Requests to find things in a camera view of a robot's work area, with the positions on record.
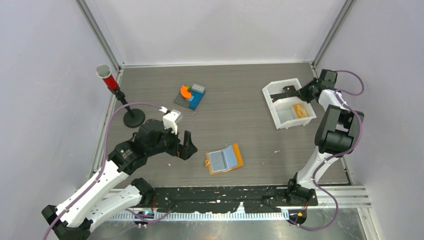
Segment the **orange leather card holder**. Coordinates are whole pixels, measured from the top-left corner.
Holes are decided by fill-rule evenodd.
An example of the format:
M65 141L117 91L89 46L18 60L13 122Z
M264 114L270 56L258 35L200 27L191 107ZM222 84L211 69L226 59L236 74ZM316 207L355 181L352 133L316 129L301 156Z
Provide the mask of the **orange leather card holder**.
M210 175L225 173L243 166L243 159L237 143L218 151L207 152L204 165Z

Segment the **black credit card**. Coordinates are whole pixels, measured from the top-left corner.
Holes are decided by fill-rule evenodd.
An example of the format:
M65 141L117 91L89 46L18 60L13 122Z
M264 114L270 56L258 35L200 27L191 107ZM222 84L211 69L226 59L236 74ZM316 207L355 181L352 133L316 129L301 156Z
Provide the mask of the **black credit card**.
M282 88L282 91L283 93L286 93L286 94L294 94L297 91L297 89L295 88L294 85L287 85Z
M292 98L292 97L300 97L301 95L299 94L298 91L294 91L294 92L282 92L282 93L277 93L277 94L271 94L270 98L271 101L274 103L278 100L281 99L286 99L286 98Z

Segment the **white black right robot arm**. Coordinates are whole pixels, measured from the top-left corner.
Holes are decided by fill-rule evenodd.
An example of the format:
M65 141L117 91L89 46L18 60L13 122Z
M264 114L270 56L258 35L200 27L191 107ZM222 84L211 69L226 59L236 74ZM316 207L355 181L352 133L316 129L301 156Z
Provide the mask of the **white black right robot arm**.
M294 92L310 103L317 101L325 113L314 137L315 150L302 170L287 183L285 199L289 205L307 204L316 195L319 180L327 169L358 145L363 132L364 113L351 108L336 88L339 71L323 69L319 77Z

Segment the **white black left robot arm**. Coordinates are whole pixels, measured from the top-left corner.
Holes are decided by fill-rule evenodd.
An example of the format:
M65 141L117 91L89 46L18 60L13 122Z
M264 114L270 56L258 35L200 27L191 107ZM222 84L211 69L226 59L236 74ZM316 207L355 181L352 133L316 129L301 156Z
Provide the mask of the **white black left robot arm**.
M150 207L154 188L143 178L135 178L122 191L103 200L116 185L147 163L148 158L167 153L182 160L189 159L198 149L192 143L191 132L178 132L165 127L164 121L149 119L131 139L115 146L100 170L63 203L47 205L41 214L60 240L86 240L104 221L121 211L140 205Z

